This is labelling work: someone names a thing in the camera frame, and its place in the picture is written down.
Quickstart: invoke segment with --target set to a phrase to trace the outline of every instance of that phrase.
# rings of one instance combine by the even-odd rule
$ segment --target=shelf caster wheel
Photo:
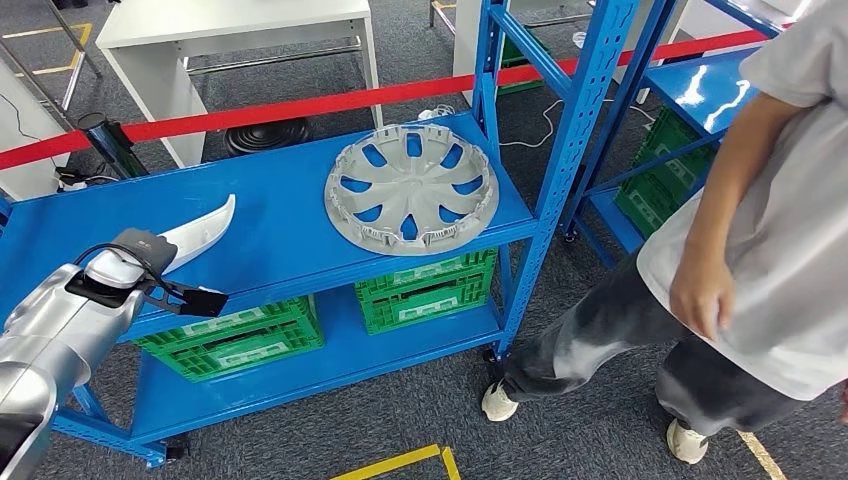
[[[497,355],[495,355],[495,351],[493,349],[487,348],[485,351],[483,351],[483,361],[486,362],[486,370],[488,371],[489,378],[492,381],[498,381],[504,376],[500,360],[498,359]]]
[[[165,460],[173,463],[188,455],[191,455],[188,434],[181,433],[165,440]]]
[[[488,364],[496,365],[498,363],[498,358],[495,356],[495,351],[491,348],[487,348],[483,352],[483,361]]]

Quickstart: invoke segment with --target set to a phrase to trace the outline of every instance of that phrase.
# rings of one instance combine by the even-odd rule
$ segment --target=white t-shirt
[[[761,91],[810,108],[784,128],[733,218],[725,257],[736,307],[712,345],[784,395],[812,400],[848,378],[848,1],[822,5],[740,71]],[[666,308],[699,201],[700,193],[637,260]]]

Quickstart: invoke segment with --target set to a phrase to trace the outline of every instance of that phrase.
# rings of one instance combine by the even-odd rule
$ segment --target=gray jeans
[[[693,335],[657,302],[627,258],[553,325],[504,362],[504,388],[517,402],[579,388],[615,355],[677,340],[656,393],[672,415],[702,435],[724,427],[756,431],[804,404],[760,382]]]

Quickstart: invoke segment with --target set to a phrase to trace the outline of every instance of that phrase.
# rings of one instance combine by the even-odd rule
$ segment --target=green crate on shelf
[[[394,330],[486,303],[493,269],[429,287],[360,302],[370,335]]]
[[[356,296],[360,302],[363,302],[429,287],[434,283],[452,280],[478,271],[491,271],[495,268],[497,255],[497,248],[489,248],[423,267],[401,270],[389,275],[356,282],[354,284]]]
[[[634,166],[664,155],[700,137],[671,110],[664,108],[642,143]],[[710,167],[715,149],[704,146],[636,175],[622,185],[615,203],[646,238],[686,200],[698,178]]]
[[[311,329],[312,335],[317,336],[320,331],[317,322],[313,321],[315,313],[312,301],[312,297],[307,295],[274,302],[148,335],[135,340],[135,343],[154,355],[166,354],[288,321],[299,322],[299,328],[305,331]]]
[[[644,238],[648,238],[674,213],[674,208],[662,194],[657,194],[653,177],[638,178],[622,188],[615,204],[630,219]]]
[[[642,147],[633,162],[634,166],[665,155],[673,150],[684,147],[701,137],[695,130],[674,114],[670,109],[663,108],[657,116],[657,121],[651,126],[651,131],[642,142]],[[650,171],[681,200],[692,188],[698,177],[712,164],[715,148],[705,145],[679,158],[669,160],[663,165]]]
[[[536,43],[538,43],[550,55],[551,50],[544,44],[542,44],[541,40],[539,40],[539,37],[534,35],[533,32],[530,32],[530,36],[533,37],[533,39],[536,40]],[[519,50],[518,47],[516,47],[515,44],[512,43],[509,37],[505,37],[503,55],[501,55],[501,68],[520,67],[521,65],[529,64],[530,61],[524,57],[524,54],[521,53],[521,50]],[[524,90],[530,90],[531,88],[538,88],[544,84],[545,82],[543,82],[542,80],[533,80],[530,82],[505,85],[503,87],[498,87],[498,96],[521,92]]]
[[[316,337],[301,326],[285,322],[154,356],[189,381],[200,382],[324,346],[320,332]]]

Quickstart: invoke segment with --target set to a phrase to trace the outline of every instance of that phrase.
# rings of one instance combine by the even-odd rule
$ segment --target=gray carpet floor
[[[572,1],[566,12],[585,11]],[[425,0],[371,0],[380,81],[384,85],[437,78],[451,73],[453,39],[442,25],[430,29]],[[0,0],[0,33],[53,26],[39,1]],[[121,122],[143,116],[93,46],[111,8],[91,0],[83,9],[63,13],[71,24],[92,23],[91,54],[104,78],[83,70],[72,116],[102,111]],[[550,18],[556,11],[525,12],[521,18]],[[539,29],[537,35],[557,57],[576,49],[571,35],[582,25]],[[67,64],[72,50],[61,33],[10,39],[33,68]],[[192,65],[243,59],[294,46],[192,59]],[[305,98],[364,87],[356,55],[303,60],[197,78],[207,107],[223,110],[244,105]],[[42,75],[57,96],[67,73]],[[268,78],[274,83],[269,85]],[[541,112],[555,100],[545,88],[512,94],[498,101],[502,141],[536,142],[547,132]],[[413,119],[424,108],[446,103],[467,105],[459,95],[385,106],[386,123]],[[658,103],[645,108],[655,113]],[[552,113],[554,119],[559,107]],[[367,109],[310,119],[318,138],[371,127]],[[644,137],[645,119],[633,112],[616,140],[606,174],[627,165]],[[541,184],[551,142],[537,149],[505,147],[503,159],[515,184],[532,206]],[[174,168],[161,143],[135,147],[153,171]],[[221,133],[207,136],[205,160],[224,155]],[[90,152],[74,154],[84,170],[99,165]],[[524,342],[576,302],[605,274],[581,240],[566,244],[556,237],[519,331]],[[472,350],[383,375],[359,384],[237,418],[189,433],[191,455],[147,471],[127,455],[61,434],[52,445],[38,479],[321,479],[432,443],[450,446],[464,479],[767,479],[735,432],[719,434],[708,457],[694,467],[671,458],[663,440],[669,420],[653,396],[655,371],[670,345],[623,354],[568,396],[522,406],[504,424],[491,424],[479,411],[482,390],[490,381],[481,351]],[[138,351],[118,346],[92,381],[118,425],[129,424],[138,367]],[[790,479],[837,479],[848,471],[848,428],[836,421],[839,401],[831,391],[793,417],[758,434]],[[390,479],[447,478],[437,459],[386,474]]]

